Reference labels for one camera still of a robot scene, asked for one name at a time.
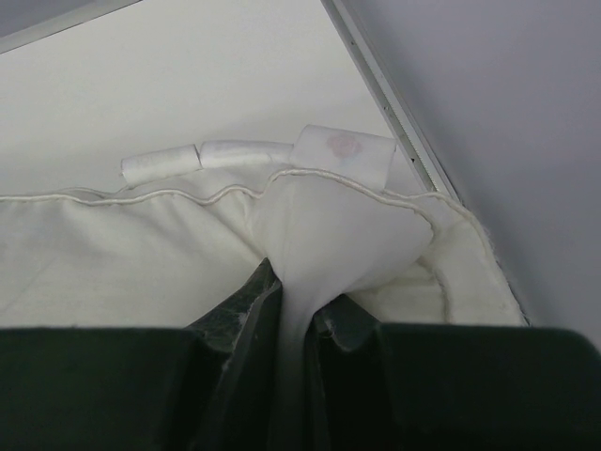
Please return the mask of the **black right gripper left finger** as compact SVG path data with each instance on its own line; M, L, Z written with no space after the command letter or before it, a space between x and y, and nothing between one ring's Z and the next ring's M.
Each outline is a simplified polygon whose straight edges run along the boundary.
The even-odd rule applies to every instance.
M263 450L283 287L262 261L182 329L1 333L5 450Z

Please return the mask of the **white pillow insert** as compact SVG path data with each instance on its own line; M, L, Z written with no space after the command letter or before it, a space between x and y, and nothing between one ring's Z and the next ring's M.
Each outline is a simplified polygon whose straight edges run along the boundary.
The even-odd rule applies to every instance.
M378 319L521 326L480 223L425 192L390 139L206 142L126 159L127 187L1 199L1 333L182 329L262 261L283 287L268 450L305 446L304 341L346 296Z

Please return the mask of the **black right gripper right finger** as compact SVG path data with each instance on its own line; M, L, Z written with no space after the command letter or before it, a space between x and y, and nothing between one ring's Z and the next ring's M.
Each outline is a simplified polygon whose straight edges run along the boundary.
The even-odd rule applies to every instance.
M341 296L305 370L310 450L600 446L600 354L570 331L382 322Z

